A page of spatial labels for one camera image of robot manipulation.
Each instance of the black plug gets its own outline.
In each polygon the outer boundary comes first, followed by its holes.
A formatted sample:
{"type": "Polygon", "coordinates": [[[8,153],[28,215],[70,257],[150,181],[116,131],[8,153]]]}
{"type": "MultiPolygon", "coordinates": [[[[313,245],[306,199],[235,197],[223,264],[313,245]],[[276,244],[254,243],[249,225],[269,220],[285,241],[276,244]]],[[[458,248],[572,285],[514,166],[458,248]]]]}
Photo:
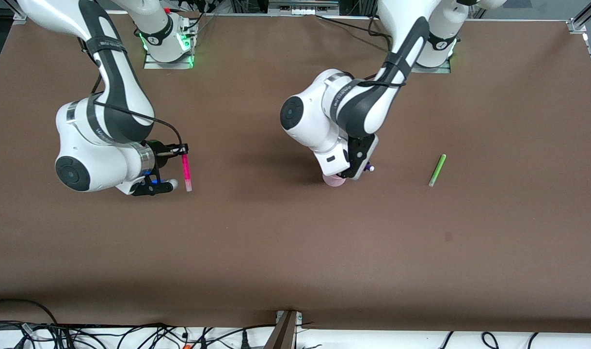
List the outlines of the black plug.
{"type": "Polygon", "coordinates": [[[248,333],[246,330],[241,332],[241,349],[250,349],[250,345],[248,344],[248,333]]]}

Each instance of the round black joint cap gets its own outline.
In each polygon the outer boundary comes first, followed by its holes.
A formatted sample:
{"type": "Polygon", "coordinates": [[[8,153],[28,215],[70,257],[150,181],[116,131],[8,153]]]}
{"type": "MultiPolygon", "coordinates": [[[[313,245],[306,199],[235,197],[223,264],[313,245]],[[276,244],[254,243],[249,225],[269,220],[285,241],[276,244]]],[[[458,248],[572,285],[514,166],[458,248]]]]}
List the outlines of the round black joint cap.
{"type": "Polygon", "coordinates": [[[289,130],[297,126],[304,115],[304,103],[299,97],[291,97],[282,105],[280,123],[282,128],[289,130]]]}
{"type": "Polygon", "coordinates": [[[91,177],[84,165],[76,158],[60,157],[56,161],[56,174],[64,185],[76,191],[87,191],[91,177]]]}

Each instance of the white surface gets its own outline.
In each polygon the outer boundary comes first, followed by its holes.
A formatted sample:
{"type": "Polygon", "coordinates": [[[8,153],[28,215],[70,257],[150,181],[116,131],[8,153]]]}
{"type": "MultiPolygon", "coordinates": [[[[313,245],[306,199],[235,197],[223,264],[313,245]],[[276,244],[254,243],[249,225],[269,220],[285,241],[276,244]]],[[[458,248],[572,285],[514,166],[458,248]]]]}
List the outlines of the white surface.
{"type": "MultiPolygon", "coordinates": [[[[188,328],[190,340],[195,340],[202,333],[202,328],[188,328]]],[[[234,329],[214,329],[207,335],[208,339],[216,338],[234,329]]],[[[90,333],[125,333],[127,329],[88,329],[90,333]]],[[[248,331],[251,347],[262,347],[271,334],[272,328],[253,329],[248,331]]],[[[137,349],[155,329],[142,329],[127,336],[121,349],[137,349]]],[[[35,332],[42,338],[50,338],[49,332],[35,332]]],[[[184,329],[174,331],[181,338],[184,329]]],[[[438,349],[444,342],[447,332],[409,332],[409,331],[330,331],[303,330],[297,335],[297,349],[314,347],[322,344],[320,349],[438,349]]],[[[531,333],[494,332],[500,349],[525,349],[531,333]]],[[[22,338],[19,331],[0,331],[0,349],[13,348],[22,338]]],[[[115,349],[120,337],[100,336],[100,340],[108,349],[115,349]]],[[[98,349],[100,345],[86,336],[80,340],[91,343],[98,349]]],[[[152,340],[147,341],[143,349],[147,349],[152,340]]],[[[239,349],[241,333],[225,338],[225,343],[239,349]]],[[[37,343],[36,349],[50,349],[52,343],[37,343]]],[[[88,349],[87,345],[76,343],[78,349],[88,349]]],[[[169,340],[161,340],[156,349],[182,348],[169,340]]],[[[224,349],[221,343],[213,343],[209,349],[224,349]]],[[[450,338],[447,349],[486,349],[481,342],[480,332],[455,332],[450,338]]],[[[591,349],[591,334],[577,333],[540,333],[532,342],[532,349],[591,349]]]]}

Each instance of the brown table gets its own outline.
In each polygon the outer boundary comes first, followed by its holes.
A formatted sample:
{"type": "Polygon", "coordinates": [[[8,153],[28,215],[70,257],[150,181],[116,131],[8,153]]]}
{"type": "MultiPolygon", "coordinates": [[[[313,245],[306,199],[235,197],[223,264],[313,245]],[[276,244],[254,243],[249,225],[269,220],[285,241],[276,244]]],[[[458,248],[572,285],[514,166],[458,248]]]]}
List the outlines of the brown table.
{"type": "MultiPolygon", "coordinates": [[[[399,93],[376,172],[336,189],[278,111],[326,68],[377,71],[382,39],[314,17],[218,17],[193,69],[142,70],[131,19],[114,17],[156,115],[191,145],[194,192],[61,185],[54,115],[96,69],[75,38],[13,26],[0,297],[67,323],[236,326],[293,308],[322,328],[591,332],[591,61],[564,22],[467,22],[452,74],[413,74],[399,93]]],[[[0,318],[46,320],[20,305],[0,318]]]]}

